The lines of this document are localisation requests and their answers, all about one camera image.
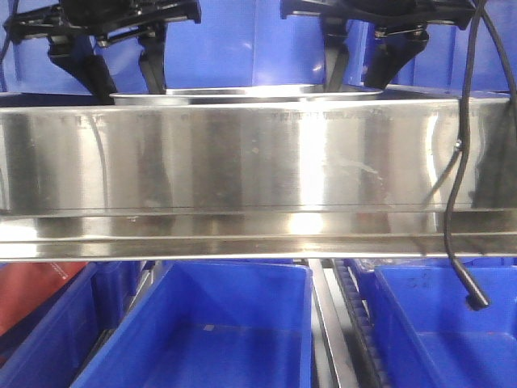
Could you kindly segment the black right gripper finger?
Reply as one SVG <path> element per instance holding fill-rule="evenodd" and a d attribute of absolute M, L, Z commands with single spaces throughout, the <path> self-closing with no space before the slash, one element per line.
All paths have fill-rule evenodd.
<path fill-rule="evenodd" d="M 322 35 L 326 60 L 325 92 L 338 92 L 349 61 L 347 47 L 347 21 L 323 19 Z"/>
<path fill-rule="evenodd" d="M 381 38 L 368 63 L 364 85 L 386 88 L 399 71 L 425 49 L 428 41 L 425 29 Z"/>

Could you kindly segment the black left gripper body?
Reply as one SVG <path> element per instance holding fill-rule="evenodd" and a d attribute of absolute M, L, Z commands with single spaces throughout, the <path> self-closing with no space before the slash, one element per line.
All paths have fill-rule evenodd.
<path fill-rule="evenodd" d="M 45 38 L 50 44 L 71 44 L 93 37 L 102 48 L 133 37 L 165 40 L 168 23 L 201 22 L 198 1 L 59 1 L 14 13 L 3 24 L 10 40 Z"/>

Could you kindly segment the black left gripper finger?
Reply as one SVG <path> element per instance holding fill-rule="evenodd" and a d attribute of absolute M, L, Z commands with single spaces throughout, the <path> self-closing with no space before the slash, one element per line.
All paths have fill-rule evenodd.
<path fill-rule="evenodd" d="M 142 47 L 138 64 L 148 92 L 152 95 L 162 95 L 166 92 L 164 70 L 166 30 L 164 23 L 155 23 L 137 38 Z"/>
<path fill-rule="evenodd" d="M 50 36 L 49 60 L 78 80 L 101 104 L 112 105 L 117 92 L 104 58 L 95 54 L 89 36 Z"/>

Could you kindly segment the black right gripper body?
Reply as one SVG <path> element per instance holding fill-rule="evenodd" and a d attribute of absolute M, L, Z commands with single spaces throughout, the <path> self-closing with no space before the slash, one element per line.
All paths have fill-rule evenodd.
<path fill-rule="evenodd" d="M 282 18 L 290 15 L 320 19 L 324 34 L 339 36 L 347 22 L 373 24 L 379 37 L 424 30 L 429 24 L 466 29 L 474 14 L 470 1 L 282 1 Z"/>

